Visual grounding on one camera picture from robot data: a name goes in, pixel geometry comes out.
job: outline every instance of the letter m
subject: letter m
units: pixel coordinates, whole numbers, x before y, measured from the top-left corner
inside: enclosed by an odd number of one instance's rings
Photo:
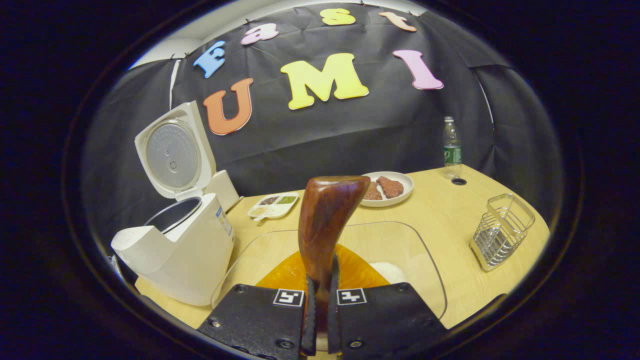
[[[306,61],[294,61],[284,65],[280,71],[289,75],[291,84],[289,108],[295,110],[314,104],[314,97],[309,96],[307,87],[320,100],[327,101],[334,81],[336,90],[333,95],[338,99],[367,95],[369,89],[360,83],[351,62],[353,58],[353,54],[333,54],[326,59],[322,71],[318,71]]]

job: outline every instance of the metal utensil holder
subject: metal utensil holder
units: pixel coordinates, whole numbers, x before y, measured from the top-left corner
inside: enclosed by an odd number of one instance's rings
[[[492,197],[469,244],[484,271],[495,269],[520,246],[536,220],[512,193]]]

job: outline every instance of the plate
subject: plate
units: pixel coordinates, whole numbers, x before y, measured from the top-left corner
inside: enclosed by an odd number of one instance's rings
[[[360,205],[362,206],[369,206],[372,208],[381,208],[383,206],[395,205],[399,202],[404,201],[406,198],[408,198],[409,195],[411,195],[411,192],[413,191],[413,180],[411,180],[410,177],[402,174],[401,172],[378,171],[378,172],[370,172],[368,174],[364,174],[363,176],[368,176],[371,179],[371,181],[374,181],[374,182],[378,180],[378,178],[381,176],[384,176],[389,180],[399,181],[404,187],[404,192],[400,194],[400,196],[388,199],[385,196],[385,193],[382,192],[382,186],[380,186],[380,184],[377,184],[378,191],[380,192],[380,194],[382,194],[382,200],[362,199],[362,202],[360,203]]]

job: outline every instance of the steak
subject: steak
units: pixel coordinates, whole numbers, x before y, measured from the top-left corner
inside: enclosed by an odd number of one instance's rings
[[[377,182],[371,181],[369,183],[369,189],[367,189],[367,193],[364,194],[364,198],[367,200],[382,200],[382,195],[378,191]]]
[[[399,181],[387,179],[384,176],[381,176],[376,180],[380,186],[382,186],[382,192],[385,193],[387,199],[391,199],[393,197],[397,197],[404,192],[404,186]]]

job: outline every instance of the rice cooker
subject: rice cooker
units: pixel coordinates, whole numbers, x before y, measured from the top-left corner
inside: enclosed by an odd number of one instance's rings
[[[136,136],[135,145],[155,189],[177,202],[143,226],[119,231],[111,247],[169,297],[208,305],[227,271],[234,229],[220,197],[207,193],[216,162],[196,102],[181,104],[151,123]]]

